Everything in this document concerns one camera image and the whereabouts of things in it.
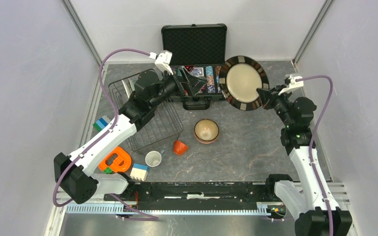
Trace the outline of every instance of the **case lid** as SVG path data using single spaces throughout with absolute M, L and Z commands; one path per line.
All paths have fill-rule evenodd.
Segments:
M 223 64 L 226 32 L 224 24 L 164 26 L 163 49 L 173 53 L 171 66 Z

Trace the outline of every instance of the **case handle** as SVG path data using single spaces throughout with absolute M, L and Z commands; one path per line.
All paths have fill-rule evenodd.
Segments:
M 186 101 L 183 101 L 183 108 L 188 111 L 193 111 L 193 110 L 206 110 L 211 106 L 211 100 L 207 99 L 205 104 L 193 104 L 193 105 L 188 105 Z

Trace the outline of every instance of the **orange cup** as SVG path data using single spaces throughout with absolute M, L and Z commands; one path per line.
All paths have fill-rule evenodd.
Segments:
M 185 151 L 188 150 L 188 146 L 186 146 L 184 143 L 180 142 L 179 140 L 176 140 L 173 145 L 173 151 L 177 155 L 182 155 L 185 153 Z

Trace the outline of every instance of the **orange toy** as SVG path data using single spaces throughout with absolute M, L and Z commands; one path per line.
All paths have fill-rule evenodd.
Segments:
M 188 150 L 188 146 L 186 146 L 184 143 L 180 142 L 179 140 L 176 140 L 173 145 L 173 151 L 177 155 L 182 155 L 185 153 L 185 151 Z
M 110 158 L 113 158 L 114 155 L 117 157 L 114 159 L 112 164 L 108 165 L 107 162 Z M 131 157 L 127 152 L 122 148 L 116 147 L 109 155 L 105 157 L 103 161 L 99 164 L 99 169 L 105 171 L 107 168 L 110 168 L 113 172 L 125 172 L 131 167 Z

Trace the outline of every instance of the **dish rack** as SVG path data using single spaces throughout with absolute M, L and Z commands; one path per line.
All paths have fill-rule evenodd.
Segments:
M 135 83 L 140 73 L 128 76 L 108 85 L 109 93 L 117 108 L 121 108 L 127 101 L 131 91 L 130 83 Z M 129 137 L 126 142 L 132 151 L 142 155 L 165 144 L 173 144 L 183 131 L 183 124 L 177 115 L 170 99 L 158 105 L 154 117 L 140 131 Z

